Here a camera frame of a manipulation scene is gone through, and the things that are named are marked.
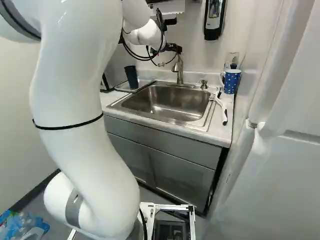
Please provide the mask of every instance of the stainless steel sink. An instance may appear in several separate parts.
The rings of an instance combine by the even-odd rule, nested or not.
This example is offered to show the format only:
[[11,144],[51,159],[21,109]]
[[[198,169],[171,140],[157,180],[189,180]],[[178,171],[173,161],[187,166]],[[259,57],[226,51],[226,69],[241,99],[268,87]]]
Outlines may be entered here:
[[215,87],[179,86],[157,81],[143,90],[129,94],[109,107],[142,117],[207,131],[215,103],[209,101]]

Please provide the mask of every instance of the faucet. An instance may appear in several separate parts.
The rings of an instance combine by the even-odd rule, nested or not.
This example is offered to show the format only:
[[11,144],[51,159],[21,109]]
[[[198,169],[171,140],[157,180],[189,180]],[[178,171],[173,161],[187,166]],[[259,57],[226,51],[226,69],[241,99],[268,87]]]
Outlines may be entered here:
[[182,60],[180,54],[178,54],[178,60],[172,68],[172,72],[177,73],[176,75],[176,84],[184,84],[184,61]]
[[204,80],[204,79],[202,79],[202,80],[199,81],[199,84],[201,84],[201,87],[200,87],[201,90],[208,89],[207,83],[208,83],[208,81],[207,81],[207,80]]

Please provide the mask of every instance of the dark blue cup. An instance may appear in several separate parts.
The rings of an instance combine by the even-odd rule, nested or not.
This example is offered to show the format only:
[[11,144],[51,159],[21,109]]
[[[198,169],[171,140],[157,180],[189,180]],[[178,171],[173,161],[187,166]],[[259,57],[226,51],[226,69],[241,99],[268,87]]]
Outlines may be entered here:
[[226,69],[220,73],[220,83],[223,86],[225,94],[234,94],[237,90],[241,77],[241,70]]
[[137,89],[139,87],[137,70],[135,65],[125,66],[124,71],[128,79],[130,89]]

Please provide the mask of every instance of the black band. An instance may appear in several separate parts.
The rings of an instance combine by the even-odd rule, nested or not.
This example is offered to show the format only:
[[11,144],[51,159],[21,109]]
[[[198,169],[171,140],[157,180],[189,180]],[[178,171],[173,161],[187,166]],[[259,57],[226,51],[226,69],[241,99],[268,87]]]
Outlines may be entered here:
[[101,113],[101,115],[97,116],[96,118],[89,120],[89,121],[85,121],[82,123],[78,123],[78,124],[74,124],[74,125],[69,125],[69,126],[54,126],[54,127],[47,127],[47,126],[39,126],[35,123],[35,120],[32,119],[32,122],[34,123],[35,127],[37,129],[41,129],[41,130],[49,130],[49,131],[56,131],[56,130],[66,130],[66,129],[74,129],[74,128],[79,128],[88,124],[92,124],[96,121],[98,121],[100,118],[102,118],[104,115],[104,113]]

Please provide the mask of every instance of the cabinet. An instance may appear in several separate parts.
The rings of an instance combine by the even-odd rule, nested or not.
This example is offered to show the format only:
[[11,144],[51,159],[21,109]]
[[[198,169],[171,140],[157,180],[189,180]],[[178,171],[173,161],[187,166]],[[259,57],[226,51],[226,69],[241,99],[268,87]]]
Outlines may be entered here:
[[169,132],[104,116],[108,133],[215,170],[222,148]]
[[111,133],[108,136],[136,178],[203,212],[214,170]]
[[154,174],[150,168],[149,154],[145,147],[110,133],[108,137],[133,175],[140,181],[154,187]]
[[205,209],[215,171],[167,153],[149,149],[156,188]]

